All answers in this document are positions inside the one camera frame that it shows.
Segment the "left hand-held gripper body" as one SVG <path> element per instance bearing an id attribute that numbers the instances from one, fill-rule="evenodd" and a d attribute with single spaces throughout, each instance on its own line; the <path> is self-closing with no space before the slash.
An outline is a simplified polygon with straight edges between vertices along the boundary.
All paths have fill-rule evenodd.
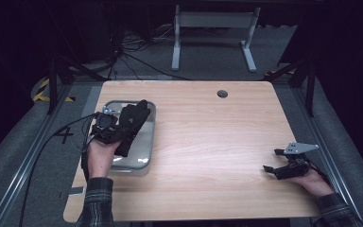
<path id="1" fill-rule="evenodd" d="M 92 126 L 90 135 L 97 141 L 104 144 L 113 144 L 122 141 L 125 133 L 117 125 L 118 118 L 112 114 L 97 113 L 95 123 Z"/>

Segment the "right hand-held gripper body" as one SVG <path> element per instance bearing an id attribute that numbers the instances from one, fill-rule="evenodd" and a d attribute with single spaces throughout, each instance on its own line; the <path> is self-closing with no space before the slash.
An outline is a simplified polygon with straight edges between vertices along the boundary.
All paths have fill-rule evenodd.
<path id="1" fill-rule="evenodd" d="M 303 176 L 311 168 L 311 162 L 305 153 L 318 148 L 318 145 L 290 142 L 285 148 L 285 155 L 279 155 L 285 156 L 288 164 L 275 168 L 274 175 L 278 180 Z"/>

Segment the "black glove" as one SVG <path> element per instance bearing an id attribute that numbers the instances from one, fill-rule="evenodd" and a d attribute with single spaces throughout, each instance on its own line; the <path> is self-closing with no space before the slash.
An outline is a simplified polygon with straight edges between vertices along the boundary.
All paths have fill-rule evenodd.
<path id="1" fill-rule="evenodd" d="M 119 119 L 119 126 L 126 133 L 119 147 L 115 151 L 115 155 L 127 157 L 130 147 L 137 133 L 143 127 L 150 115 L 150 108 L 147 106 L 146 100 L 139 101 L 136 105 L 128 104 L 122 109 Z"/>

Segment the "metal tray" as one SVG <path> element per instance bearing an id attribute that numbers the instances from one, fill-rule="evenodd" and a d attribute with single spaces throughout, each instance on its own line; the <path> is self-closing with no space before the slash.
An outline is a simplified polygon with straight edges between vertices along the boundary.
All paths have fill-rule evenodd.
<path id="1" fill-rule="evenodd" d="M 122 109 L 128 104 L 136 105 L 138 102 L 139 101 L 112 100 L 103 106 L 102 111 L 104 114 L 116 116 L 118 118 L 117 125 L 119 126 Z M 147 102 L 147 106 L 150 108 L 150 115 L 132 142 L 129 155 L 127 157 L 122 157 L 114 154 L 111 167 L 111 172 L 113 174 L 144 176 L 148 173 L 153 148 L 156 106 L 150 101 Z"/>

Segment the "person's right hand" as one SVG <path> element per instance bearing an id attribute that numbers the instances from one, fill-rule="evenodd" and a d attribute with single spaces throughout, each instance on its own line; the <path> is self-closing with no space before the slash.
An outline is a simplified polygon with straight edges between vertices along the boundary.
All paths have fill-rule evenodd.
<path id="1" fill-rule="evenodd" d="M 288 181 L 302 186 L 317 199 L 335 193 L 334 189 L 313 169 L 303 176 L 290 178 Z"/>

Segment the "person's left hand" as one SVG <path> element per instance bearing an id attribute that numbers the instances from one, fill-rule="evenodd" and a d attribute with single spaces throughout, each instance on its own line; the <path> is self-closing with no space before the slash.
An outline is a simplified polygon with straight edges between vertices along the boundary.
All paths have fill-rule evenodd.
<path id="1" fill-rule="evenodd" d="M 108 177 L 114 153 L 119 146 L 119 142 L 104 144 L 95 139 L 92 140 L 87 150 L 87 166 L 90 179 Z"/>

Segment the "black tape floor mark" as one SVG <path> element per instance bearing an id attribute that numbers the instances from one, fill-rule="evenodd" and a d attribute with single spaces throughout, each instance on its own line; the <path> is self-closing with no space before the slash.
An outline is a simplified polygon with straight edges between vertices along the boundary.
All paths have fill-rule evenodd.
<path id="1" fill-rule="evenodd" d="M 55 136 L 60 137 L 61 138 L 61 142 L 63 144 L 66 143 L 67 139 L 71 136 L 73 136 L 74 134 L 71 132 L 71 128 L 70 127 L 66 127 L 65 129 L 63 129 L 62 131 L 56 132 Z"/>

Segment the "black metal stand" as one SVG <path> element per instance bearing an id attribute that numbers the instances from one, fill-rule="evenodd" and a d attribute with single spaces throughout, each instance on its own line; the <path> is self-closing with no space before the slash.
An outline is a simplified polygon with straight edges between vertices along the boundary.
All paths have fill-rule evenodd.
<path id="1" fill-rule="evenodd" d="M 288 82 L 291 88 L 300 88 L 303 83 L 306 82 L 304 106 L 308 114 L 313 117 L 313 98 L 316 75 L 315 67 L 312 61 L 298 60 L 275 72 L 266 72 L 262 78 L 262 81 L 274 81 L 283 75 L 287 75 L 290 71 L 293 71 L 293 74 Z"/>
<path id="2" fill-rule="evenodd" d="M 107 81 L 107 79 L 101 77 L 98 73 L 88 69 L 81 63 L 70 60 L 64 56 L 54 57 L 49 64 L 49 109 L 48 114 L 52 114 L 56 107 L 59 105 L 58 94 L 58 79 L 64 85 L 71 85 L 75 80 L 75 73 L 72 73 L 70 68 L 77 69 L 82 75 L 86 75 L 89 78 L 96 81 Z"/>

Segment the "yellow black hazard tape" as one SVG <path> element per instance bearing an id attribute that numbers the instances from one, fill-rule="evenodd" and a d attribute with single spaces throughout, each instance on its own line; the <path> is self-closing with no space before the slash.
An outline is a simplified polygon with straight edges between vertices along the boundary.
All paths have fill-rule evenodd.
<path id="1" fill-rule="evenodd" d="M 50 101 L 49 96 L 45 96 L 43 93 L 47 86 L 49 85 L 50 79 L 44 79 L 42 84 L 40 85 L 40 88 L 38 89 L 36 95 L 32 98 L 33 101 Z M 66 102 L 74 102 L 76 101 L 76 98 L 74 96 L 68 96 L 65 99 Z"/>

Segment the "white metal stand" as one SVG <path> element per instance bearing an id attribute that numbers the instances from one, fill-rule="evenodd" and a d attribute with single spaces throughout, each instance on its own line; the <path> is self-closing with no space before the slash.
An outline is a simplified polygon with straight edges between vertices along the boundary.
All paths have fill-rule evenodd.
<path id="1" fill-rule="evenodd" d="M 181 28 L 182 27 L 221 27 L 221 28 L 246 28 L 248 36 L 240 42 L 247 66 L 250 72 L 257 70 L 252 53 L 251 40 L 260 16 L 261 9 L 255 8 L 250 12 L 204 12 L 181 11 L 181 6 L 175 7 L 174 34 L 175 41 L 171 69 L 178 71 L 181 58 Z"/>

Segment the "aluminium floor rail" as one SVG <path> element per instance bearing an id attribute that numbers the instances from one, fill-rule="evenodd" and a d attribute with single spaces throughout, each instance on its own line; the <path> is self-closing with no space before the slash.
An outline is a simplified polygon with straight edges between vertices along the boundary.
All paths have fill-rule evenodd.
<path id="1" fill-rule="evenodd" d="M 58 115 L 62 104 L 69 95 L 71 88 L 71 85 L 62 85 L 57 92 L 58 99 L 53 109 L 49 107 L 46 114 L 42 115 L 43 121 L 39 125 L 35 124 L 37 131 L 35 133 L 26 131 L 25 136 L 31 138 L 32 142 L 26 147 L 26 153 L 22 156 L 21 164 L 13 171 L 10 182 L 5 188 L 5 194 L 0 200 L 0 227 L 2 227 L 23 186 L 28 181 L 32 168 L 35 166 L 38 156 L 43 150 L 43 144 L 48 141 L 48 131 Z"/>
<path id="2" fill-rule="evenodd" d="M 310 154 L 311 159 L 315 159 L 319 167 L 327 174 L 331 186 L 342 196 L 348 205 L 354 210 L 355 214 L 361 218 L 359 210 L 355 204 L 354 198 L 349 190 L 348 185 L 343 179 L 342 174 L 337 168 L 330 149 L 323 139 L 320 128 L 314 117 L 307 112 L 304 104 L 304 97 L 299 89 L 291 89 L 294 103 L 298 108 L 298 115 L 301 117 L 299 123 L 290 121 L 293 127 L 293 134 L 299 142 L 318 145 L 319 148 Z"/>

